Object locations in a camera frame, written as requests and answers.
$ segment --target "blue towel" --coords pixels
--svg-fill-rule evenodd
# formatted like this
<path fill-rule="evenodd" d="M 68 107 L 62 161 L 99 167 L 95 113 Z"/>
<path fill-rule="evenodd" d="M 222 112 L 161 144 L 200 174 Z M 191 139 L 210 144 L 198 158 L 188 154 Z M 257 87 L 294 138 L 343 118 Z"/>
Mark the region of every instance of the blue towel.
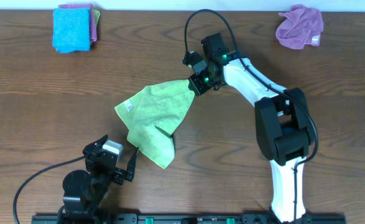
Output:
<path fill-rule="evenodd" d="M 54 9 L 52 46 L 59 53 L 90 50 L 90 9 Z"/>

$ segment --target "green towel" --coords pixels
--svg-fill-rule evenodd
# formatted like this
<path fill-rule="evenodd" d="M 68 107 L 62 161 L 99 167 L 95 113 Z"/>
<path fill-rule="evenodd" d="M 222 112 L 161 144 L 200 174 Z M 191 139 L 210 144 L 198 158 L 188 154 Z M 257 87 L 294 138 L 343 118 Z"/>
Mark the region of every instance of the green towel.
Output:
<path fill-rule="evenodd" d="M 175 157 L 170 136 L 195 97 L 188 85 L 188 80 L 176 80 L 146 86 L 114 108 L 129 130 L 127 140 L 163 169 Z"/>

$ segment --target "wood grain surface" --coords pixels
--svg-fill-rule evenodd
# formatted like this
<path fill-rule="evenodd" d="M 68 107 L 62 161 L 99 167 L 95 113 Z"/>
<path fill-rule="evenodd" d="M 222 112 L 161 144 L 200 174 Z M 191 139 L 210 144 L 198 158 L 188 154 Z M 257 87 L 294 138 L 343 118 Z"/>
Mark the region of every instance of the wood grain surface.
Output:
<path fill-rule="evenodd" d="M 12 223 L 12 200 L 33 173 L 82 155 L 104 134 L 134 148 L 113 107 L 146 85 L 187 78 L 181 64 L 190 12 L 101 11 L 91 51 L 58 54 L 52 11 L 0 11 L 0 223 Z M 312 212 L 338 212 L 365 223 L 365 13 L 323 13 L 320 47 L 290 50 L 275 39 L 276 12 L 225 12 L 240 49 L 287 88 L 301 88 L 320 136 L 304 168 L 303 199 Z M 211 14 L 189 27 L 190 50 L 221 31 Z M 176 157 L 165 170 L 140 155 L 132 183 L 112 185 L 111 212 L 241 213 L 272 201 L 269 162 L 257 142 L 252 106 L 226 86 L 196 98 L 175 132 Z M 19 218 L 55 213 L 62 180 L 84 162 L 40 175 L 22 191 Z"/>

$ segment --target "microfiber cloth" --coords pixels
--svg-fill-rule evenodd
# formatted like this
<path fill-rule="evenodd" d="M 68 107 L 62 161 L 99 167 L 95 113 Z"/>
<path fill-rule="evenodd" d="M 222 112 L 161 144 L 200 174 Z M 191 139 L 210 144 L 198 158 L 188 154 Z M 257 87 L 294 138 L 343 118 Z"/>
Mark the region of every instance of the microfiber cloth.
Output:
<path fill-rule="evenodd" d="M 295 50 L 303 49 L 305 44 L 319 46 L 324 24 L 318 9 L 297 4 L 290 12 L 280 12 L 279 15 L 286 17 L 276 30 L 280 44 Z"/>
<path fill-rule="evenodd" d="M 62 4 L 58 6 L 61 9 L 78 9 L 83 7 L 88 7 L 90 9 L 90 39 L 91 41 L 96 41 L 96 19 L 95 12 L 93 10 L 92 4 Z"/>
<path fill-rule="evenodd" d="M 101 12 L 99 12 L 98 10 L 93 9 L 94 11 L 94 15 L 95 15 L 95 25 L 98 26 L 98 21 L 99 21 L 99 17 L 101 16 Z"/>
<path fill-rule="evenodd" d="M 90 50 L 90 8 L 54 9 L 52 45 L 59 53 Z"/>
<path fill-rule="evenodd" d="M 129 130 L 127 140 L 163 169 L 175 157 L 171 134 L 195 97 L 188 85 L 188 80 L 175 80 L 146 86 L 114 108 Z"/>

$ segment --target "crumpled pink cloth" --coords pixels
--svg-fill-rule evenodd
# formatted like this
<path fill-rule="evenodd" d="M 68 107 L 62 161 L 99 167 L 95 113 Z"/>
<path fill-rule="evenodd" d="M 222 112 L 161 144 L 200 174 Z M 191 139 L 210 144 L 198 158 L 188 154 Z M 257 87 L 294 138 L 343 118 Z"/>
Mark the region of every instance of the crumpled pink cloth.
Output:
<path fill-rule="evenodd" d="M 90 40 L 93 42 L 96 41 L 96 22 L 95 22 L 95 13 L 93 11 L 93 5 L 88 4 L 62 4 L 58 6 L 61 9 L 78 9 L 83 7 L 88 7 L 90 9 Z"/>
<path fill-rule="evenodd" d="M 279 15 L 286 17 L 276 29 L 280 44 L 295 50 L 303 49 L 305 44 L 319 46 L 324 23 L 318 9 L 297 4 L 290 12 L 280 12 Z"/>

